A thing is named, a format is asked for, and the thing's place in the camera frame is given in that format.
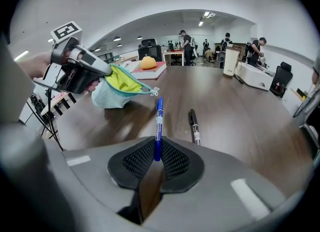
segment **red book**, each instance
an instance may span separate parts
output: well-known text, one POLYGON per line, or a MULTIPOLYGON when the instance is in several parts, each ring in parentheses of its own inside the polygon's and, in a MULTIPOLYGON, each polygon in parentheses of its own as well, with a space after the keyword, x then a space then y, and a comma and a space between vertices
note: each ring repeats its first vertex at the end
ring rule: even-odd
POLYGON ((138 80, 156 79, 167 68, 166 62, 156 62, 156 67, 148 70, 143 70, 140 67, 133 70, 131 74, 138 80))

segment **blue marker pen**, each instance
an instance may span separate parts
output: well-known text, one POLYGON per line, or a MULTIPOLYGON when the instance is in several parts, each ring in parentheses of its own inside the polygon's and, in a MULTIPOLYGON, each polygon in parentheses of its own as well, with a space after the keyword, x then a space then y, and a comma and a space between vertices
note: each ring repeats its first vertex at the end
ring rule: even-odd
POLYGON ((161 151, 162 151, 162 122, 163 122, 163 113, 164 113, 164 98, 160 97, 156 103, 156 125, 155 125, 155 148, 154 148, 154 160, 161 160, 161 151))

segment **zipper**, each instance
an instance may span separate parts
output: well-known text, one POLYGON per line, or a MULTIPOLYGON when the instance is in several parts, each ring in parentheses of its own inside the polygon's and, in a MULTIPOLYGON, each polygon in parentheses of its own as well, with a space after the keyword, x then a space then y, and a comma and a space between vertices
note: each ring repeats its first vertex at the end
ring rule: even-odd
POLYGON ((143 91, 143 90, 142 90, 141 92, 127 92, 127 91, 123 91, 123 90, 120 90, 120 89, 115 88, 115 87, 114 87, 113 85, 111 85, 111 84, 108 82, 108 80, 105 78, 105 81, 107 82, 107 84, 108 84, 112 89, 114 89, 115 91, 121 92, 121 93, 123 93, 123 94, 125 94, 125 95, 130 95, 130 96, 131 96, 131 95, 136 95, 136 94, 145 95, 145 94, 150 94, 150 93, 151 93, 151 94, 154 94, 155 96, 158 95, 158 92, 155 92, 150 86, 148 86, 148 85, 146 85, 146 84, 138 81, 138 80, 137 80, 136 78, 134 78, 131 74, 129 74, 127 70, 125 70, 125 69, 122 68, 121 66, 119 66, 119 65, 114 65, 114 64, 109 64, 109 65, 116 67, 116 69, 120 69, 120 70, 123 71, 123 72, 125 73, 125 75, 127 75, 130 79, 133 79, 135 82, 139 83, 141 86, 146 87, 147 89, 149 89, 148 92, 143 91))

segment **black mesh pad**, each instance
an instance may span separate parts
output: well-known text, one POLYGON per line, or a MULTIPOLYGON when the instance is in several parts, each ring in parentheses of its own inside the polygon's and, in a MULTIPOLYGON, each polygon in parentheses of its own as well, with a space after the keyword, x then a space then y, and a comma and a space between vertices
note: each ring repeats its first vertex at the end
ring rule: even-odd
MULTIPOLYGON (((108 171, 120 187, 138 190, 154 160, 155 142, 155 137, 148 137, 110 158, 108 171)), ((185 192, 201 179, 205 164, 195 152, 163 137, 161 154, 165 171, 161 193, 185 192)))
POLYGON ((186 192, 198 183, 205 171, 204 161, 199 155, 167 137, 162 137, 161 158, 166 178, 161 185, 161 193, 186 192))

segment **brown table surface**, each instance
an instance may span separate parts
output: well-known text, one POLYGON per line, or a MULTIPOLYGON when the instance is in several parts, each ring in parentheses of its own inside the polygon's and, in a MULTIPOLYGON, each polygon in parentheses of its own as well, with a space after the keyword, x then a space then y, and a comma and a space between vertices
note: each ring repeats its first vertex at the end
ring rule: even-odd
MULTIPOLYGON (((167 67, 157 80, 143 82, 159 87, 164 98, 162 135, 191 141, 188 111, 193 108, 203 146, 243 161, 286 196, 305 185, 312 168, 307 142, 271 92, 208 67, 167 67)), ((61 145, 76 150, 154 135, 156 101, 136 96, 123 109, 104 110, 87 94, 57 120, 61 145)))

